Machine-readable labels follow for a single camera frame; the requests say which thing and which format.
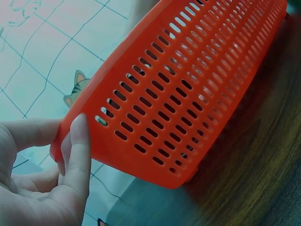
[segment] wooden table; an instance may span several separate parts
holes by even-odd
[[[196,176],[176,190],[136,179],[111,226],[301,225],[301,18],[265,61]]]

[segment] cat face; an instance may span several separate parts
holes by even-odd
[[[82,90],[86,87],[89,83],[90,79],[87,79],[83,72],[77,70],[75,73],[75,80],[74,80],[74,88],[72,90],[71,95],[64,97],[64,102],[67,104],[69,108],[73,105],[77,97],[80,95]]]

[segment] ventilation slot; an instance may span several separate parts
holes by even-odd
[[[119,110],[120,109],[120,106],[113,100],[111,99],[108,99],[107,101],[112,107],[114,107],[115,109]]]
[[[138,144],[135,144],[134,148],[136,148],[139,152],[141,152],[143,154],[146,153],[146,150],[143,147],[141,147],[140,145],[138,145]]]
[[[133,92],[133,89],[130,88],[127,84],[125,84],[124,82],[120,83],[121,87],[123,87],[127,92],[131,93]]]
[[[152,81],[151,83],[152,83],[157,89],[159,89],[160,91],[163,91],[163,90],[164,90],[163,86],[161,86],[158,82]]]
[[[103,126],[108,126],[108,123],[107,123],[104,119],[102,119],[101,117],[99,117],[98,115],[95,116],[95,120],[96,120],[98,123],[100,123],[101,125],[103,125]]]
[[[119,138],[121,138],[122,140],[127,140],[127,136],[124,135],[123,133],[121,133],[120,131],[116,130],[116,131],[115,131],[115,134],[116,134]]]
[[[175,150],[175,146],[172,144],[172,143],[170,143],[169,141],[164,141],[164,144],[166,145],[166,147],[168,147],[169,149],[171,149],[171,150]]]
[[[159,39],[163,44],[165,44],[166,46],[169,46],[169,42],[166,41],[162,36],[159,36],[158,39]]]
[[[153,46],[157,51],[159,51],[160,53],[163,53],[163,52],[164,52],[164,50],[163,50],[160,46],[158,46],[157,43],[152,43],[152,46]]]
[[[132,121],[134,122],[135,124],[138,124],[139,123],[139,120],[133,116],[132,114],[127,114],[127,117]]]
[[[129,125],[127,125],[125,122],[122,122],[121,126],[131,133],[134,131],[134,129],[132,127],[130,127]]]
[[[194,118],[194,119],[197,119],[197,118],[198,118],[197,114],[195,114],[195,113],[194,113],[192,110],[190,110],[190,109],[187,110],[187,113],[188,113],[192,118]]]
[[[176,128],[178,131],[180,131],[182,134],[184,134],[184,135],[187,133],[186,130],[183,129],[182,126],[176,125],[175,128]]]
[[[172,139],[174,139],[176,142],[180,142],[181,141],[181,139],[176,134],[174,134],[174,133],[170,133],[170,137]]]
[[[167,153],[166,151],[164,151],[163,149],[159,149],[158,152],[166,158],[168,158],[170,156],[170,154]]]
[[[126,74],[126,77],[127,77],[128,79],[130,79],[130,81],[132,81],[134,84],[138,84],[138,83],[139,83],[139,81],[138,81],[134,76],[132,76],[132,75],[129,74],[129,73]]]
[[[170,118],[169,118],[166,114],[164,114],[163,112],[161,112],[161,111],[158,112],[158,115],[159,115],[162,119],[164,119],[165,121],[169,121],[169,120],[170,120]]]
[[[120,93],[117,90],[114,91],[114,94],[122,101],[126,101],[126,99],[127,99],[122,93]]]
[[[157,126],[159,129],[164,129],[164,126],[160,123],[160,122],[158,122],[157,120],[153,120],[152,121],[152,123],[155,125],[155,126]]]
[[[151,145],[152,145],[152,142],[151,142],[148,138],[146,138],[145,136],[141,136],[140,139],[141,139],[144,143],[146,143],[148,146],[151,146]]]
[[[155,94],[153,91],[151,91],[150,89],[146,89],[145,91],[148,95],[150,95],[152,98],[157,99],[158,95]]]
[[[140,75],[145,76],[145,72],[138,66],[134,65],[133,69]]]
[[[144,97],[140,97],[139,100],[144,103],[146,106],[151,107],[151,103],[146,100]]]
[[[167,78],[164,74],[162,74],[162,73],[158,73],[158,76],[159,76],[159,78],[160,79],[162,79],[164,82],[166,82],[166,83],[169,83],[170,82],[170,80],[169,80],[169,78]]]
[[[139,106],[134,105],[133,108],[141,115],[145,116],[145,111],[143,109],[141,109]]]
[[[175,113],[175,109],[174,109],[172,106],[170,106],[169,104],[165,103],[165,104],[164,104],[164,107],[165,107],[167,110],[169,110],[171,113]]]
[[[153,131],[151,128],[146,128],[146,132],[148,132],[149,134],[151,134],[154,138],[158,137],[158,133],[156,133],[155,131]]]
[[[113,118],[113,117],[114,117],[113,113],[110,112],[110,111],[109,111],[108,109],[106,109],[105,107],[102,107],[100,110],[101,110],[102,113],[108,115],[110,118]]]
[[[174,101],[177,105],[181,105],[181,101],[178,100],[174,95],[171,95],[171,96],[170,96],[170,99],[171,99],[172,101]]]
[[[147,50],[146,54],[149,55],[153,60],[158,60],[158,57],[153,54],[151,51]]]

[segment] plastic basket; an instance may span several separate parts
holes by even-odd
[[[195,173],[254,78],[286,0],[161,0],[104,62],[50,152],[85,113],[92,157],[177,188]]]

